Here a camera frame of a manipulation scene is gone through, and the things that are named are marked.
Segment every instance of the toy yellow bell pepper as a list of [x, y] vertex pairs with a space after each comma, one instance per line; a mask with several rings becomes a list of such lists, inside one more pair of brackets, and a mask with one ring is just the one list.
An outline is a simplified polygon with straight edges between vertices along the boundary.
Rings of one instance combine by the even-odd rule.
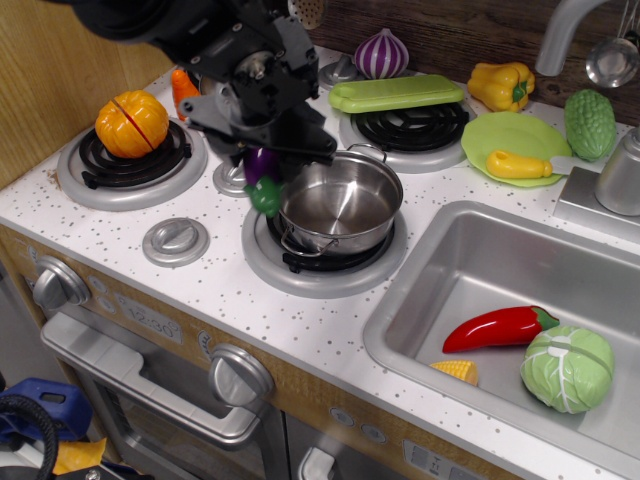
[[467, 88], [493, 112], [517, 112], [529, 101], [535, 83], [534, 75], [524, 63], [478, 63]]

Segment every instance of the pot handle bracket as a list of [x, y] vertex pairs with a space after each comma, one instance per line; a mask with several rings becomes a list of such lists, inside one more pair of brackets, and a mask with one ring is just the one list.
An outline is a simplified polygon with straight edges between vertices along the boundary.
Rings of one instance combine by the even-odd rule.
[[375, 145], [371, 145], [370, 143], [354, 143], [349, 148], [347, 148], [347, 151], [351, 151], [351, 149], [353, 147], [368, 147], [368, 148], [371, 148], [373, 150], [376, 150], [377, 152], [380, 152], [380, 154], [382, 154], [382, 160], [380, 160], [380, 161], [382, 163], [387, 163], [387, 152], [382, 150], [380, 147], [376, 147]]
[[282, 237], [280, 238], [280, 245], [282, 245], [284, 247], [284, 249], [287, 250], [289, 253], [293, 253], [294, 255], [299, 255], [300, 257], [307, 257], [307, 258], [320, 257], [320, 256], [324, 255], [325, 252], [327, 250], [329, 250], [329, 248], [331, 248], [333, 246], [337, 247], [338, 243], [339, 243], [339, 240], [337, 238], [334, 238], [333, 240], [331, 240], [329, 243], [327, 243], [324, 247], [322, 247], [317, 252], [309, 253], [309, 252], [299, 251], [299, 250], [296, 250], [296, 249], [292, 248], [291, 245], [289, 244], [289, 242], [287, 242], [287, 238], [289, 237], [289, 234], [292, 231], [293, 231], [293, 227], [291, 225], [287, 225], [287, 228], [282, 233]]

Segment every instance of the toy red chili pepper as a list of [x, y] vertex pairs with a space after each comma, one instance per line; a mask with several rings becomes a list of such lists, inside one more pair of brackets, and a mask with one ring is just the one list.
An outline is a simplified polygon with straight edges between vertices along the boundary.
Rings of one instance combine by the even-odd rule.
[[456, 328], [444, 342], [443, 353], [500, 345], [528, 345], [543, 330], [560, 324], [536, 306], [511, 307], [485, 313]]

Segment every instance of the sink basin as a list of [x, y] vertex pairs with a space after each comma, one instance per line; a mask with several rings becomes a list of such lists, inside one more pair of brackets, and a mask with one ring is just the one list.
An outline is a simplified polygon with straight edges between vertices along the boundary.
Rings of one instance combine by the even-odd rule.
[[[628, 478], [640, 472], [640, 257], [473, 202], [435, 216], [364, 330], [369, 354], [389, 370]], [[559, 413], [520, 378], [526, 346], [443, 354], [461, 323], [482, 313], [539, 305], [561, 325], [589, 328], [613, 347], [604, 402]], [[479, 384], [428, 365], [468, 359]]]

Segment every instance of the purple onion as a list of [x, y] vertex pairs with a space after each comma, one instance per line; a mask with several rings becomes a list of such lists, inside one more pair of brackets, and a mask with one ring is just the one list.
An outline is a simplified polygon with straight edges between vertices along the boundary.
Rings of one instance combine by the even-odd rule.
[[268, 175], [274, 182], [279, 182], [279, 157], [278, 153], [267, 148], [250, 148], [242, 159], [247, 183], [255, 185], [265, 175]]
[[397, 77], [409, 64], [409, 52], [391, 30], [383, 28], [356, 49], [355, 64], [369, 79]]

